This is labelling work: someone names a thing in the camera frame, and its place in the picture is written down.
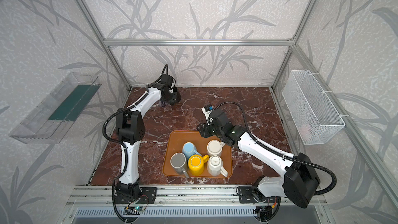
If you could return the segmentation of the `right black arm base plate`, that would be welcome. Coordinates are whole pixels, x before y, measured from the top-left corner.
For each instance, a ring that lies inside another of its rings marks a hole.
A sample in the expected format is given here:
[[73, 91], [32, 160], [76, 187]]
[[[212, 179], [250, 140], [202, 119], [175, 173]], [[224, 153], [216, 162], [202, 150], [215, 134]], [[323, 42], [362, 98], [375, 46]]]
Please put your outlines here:
[[239, 186], [236, 189], [240, 203], [259, 203], [259, 204], [274, 204], [280, 203], [279, 197], [266, 197], [257, 188]]

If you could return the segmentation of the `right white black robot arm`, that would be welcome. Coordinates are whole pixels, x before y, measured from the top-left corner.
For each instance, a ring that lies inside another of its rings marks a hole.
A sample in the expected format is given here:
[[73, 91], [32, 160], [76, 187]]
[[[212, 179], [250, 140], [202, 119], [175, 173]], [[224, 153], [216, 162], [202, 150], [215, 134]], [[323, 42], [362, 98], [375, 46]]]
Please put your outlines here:
[[201, 137], [216, 136], [228, 146], [236, 146], [267, 164], [278, 177], [260, 177], [252, 191], [257, 201], [270, 197], [288, 198], [301, 208], [307, 208], [313, 196], [330, 192], [337, 185], [337, 177], [330, 169], [311, 162], [300, 153], [280, 150], [261, 140], [250, 131], [244, 108], [236, 103], [243, 116], [244, 125], [234, 125], [220, 106], [205, 105], [202, 112], [205, 122], [197, 126]]

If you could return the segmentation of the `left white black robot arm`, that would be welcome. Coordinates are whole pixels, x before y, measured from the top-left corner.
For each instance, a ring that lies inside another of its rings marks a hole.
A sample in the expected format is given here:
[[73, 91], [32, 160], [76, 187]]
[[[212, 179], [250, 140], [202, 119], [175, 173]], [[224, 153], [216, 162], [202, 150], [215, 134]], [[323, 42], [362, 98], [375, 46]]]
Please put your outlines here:
[[[145, 93], [127, 108], [120, 108], [103, 124], [102, 134], [110, 142], [117, 143], [122, 149], [122, 170], [116, 177], [118, 180], [115, 190], [121, 194], [137, 199], [142, 195], [138, 173], [138, 152], [141, 140], [146, 129], [143, 117], [156, 103], [175, 105], [181, 101], [181, 95], [176, 87], [176, 80], [169, 75], [169, 66], [166, 64], [160, 77], [146, 86]], [[115, 140], [107, 135], [108, 123], [116, 118]]]

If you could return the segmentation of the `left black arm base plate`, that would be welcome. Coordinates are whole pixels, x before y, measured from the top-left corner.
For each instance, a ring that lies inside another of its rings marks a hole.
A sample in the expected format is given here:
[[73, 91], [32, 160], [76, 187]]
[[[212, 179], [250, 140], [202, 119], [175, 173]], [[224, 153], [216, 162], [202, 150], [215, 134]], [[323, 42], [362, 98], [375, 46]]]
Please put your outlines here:
[[130, 195], [124, 195], [122, 193], [116, 192], [115, 202], [116, 204], [154, 204], [157, 196], [157, 189], [157, 187], [141, 187], [141, 192], [137, 199]]

